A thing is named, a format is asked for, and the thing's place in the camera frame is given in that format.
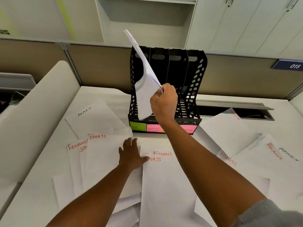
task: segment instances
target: black file organizer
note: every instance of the black file organizer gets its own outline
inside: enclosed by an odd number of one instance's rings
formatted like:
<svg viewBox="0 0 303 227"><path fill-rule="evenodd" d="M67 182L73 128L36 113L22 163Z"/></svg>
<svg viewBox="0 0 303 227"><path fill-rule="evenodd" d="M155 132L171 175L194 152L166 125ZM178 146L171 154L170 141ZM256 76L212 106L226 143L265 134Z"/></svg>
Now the black file organizer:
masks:
<svg viewBox="0 0 303 227"><path fill-rule="evenodd" d="M207 57L204 51L149 48L140 46L160 84L170 83L176 88L178 104L175 120L189 134L193 134L201 122L196 105L197 92L203 78ZM130 58L131 103L128 120L133 132L164 133L154 115L138 119L138 108L134 84L143 76L143 63L132 48Z"/></svg>

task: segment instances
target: blue name plate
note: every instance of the blue name plate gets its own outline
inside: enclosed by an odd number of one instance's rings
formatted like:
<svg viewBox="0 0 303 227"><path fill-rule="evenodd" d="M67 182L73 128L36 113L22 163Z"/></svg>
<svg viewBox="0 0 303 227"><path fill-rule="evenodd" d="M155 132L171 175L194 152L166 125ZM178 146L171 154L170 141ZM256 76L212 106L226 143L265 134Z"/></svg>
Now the blue name plate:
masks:
<svg viewBox="0 0 303 227"><path fill-rule="evenodd" d="M272 69L303 71L303 61L278 60Z"/></svg>

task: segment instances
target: right arm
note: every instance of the right arm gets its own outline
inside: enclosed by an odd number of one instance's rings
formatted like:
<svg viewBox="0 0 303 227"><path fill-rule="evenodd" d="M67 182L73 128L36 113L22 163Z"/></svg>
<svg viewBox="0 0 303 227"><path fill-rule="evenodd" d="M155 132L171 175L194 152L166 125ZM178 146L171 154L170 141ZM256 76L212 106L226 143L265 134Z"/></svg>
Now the right arm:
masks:
<svg viewBox="0 0 303 227"><path fill-rule="evenodd" d="M151 108L172 144L176 157L218 227L228 227L237 216L266 197L237 171L208 151L174 120L178 96L164 84L163 95L151 97Z"/></svg>

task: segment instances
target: cabinet handle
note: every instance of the cabinet handle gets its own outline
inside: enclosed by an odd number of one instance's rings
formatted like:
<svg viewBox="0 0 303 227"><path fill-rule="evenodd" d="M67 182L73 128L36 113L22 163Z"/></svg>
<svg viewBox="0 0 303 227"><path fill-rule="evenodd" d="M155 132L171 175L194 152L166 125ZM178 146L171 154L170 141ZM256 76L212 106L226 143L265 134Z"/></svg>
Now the cabinet handle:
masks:
<svg viewBox="0 0 303 227"><path fill-rule="evenodd" d="M234 0L229 0L228 4L227 4L227 7L230 7L232 5Z"/></svg>
<svg viewBox="0 0 303 227"><path fill-rule="evenodd" d="M297 2L298 2L298 0L291 0L290 3L288 4L288 6L286 7L287 8L286 12L289 12L290 10L292 10Z"/></svg>

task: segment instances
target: pink sticky note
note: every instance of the pink sticky note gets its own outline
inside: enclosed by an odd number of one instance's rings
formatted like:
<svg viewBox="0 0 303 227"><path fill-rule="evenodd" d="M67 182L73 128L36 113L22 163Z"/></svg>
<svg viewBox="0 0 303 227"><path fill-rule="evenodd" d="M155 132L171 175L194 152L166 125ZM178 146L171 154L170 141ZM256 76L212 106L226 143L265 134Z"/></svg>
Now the pink sticky note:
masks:
<svg viewBox="0 0 303 227"><path fill-rule="evenodd" d="M159 124L147 124L146 125L146 131L147 132L160 132L163 133L164 130Z"/></svg>
<svg viewBox="0 0 303 227"><path fill-rule="evenodd" d="M197 125L180 125L188 134L193 134Z"/></svg>

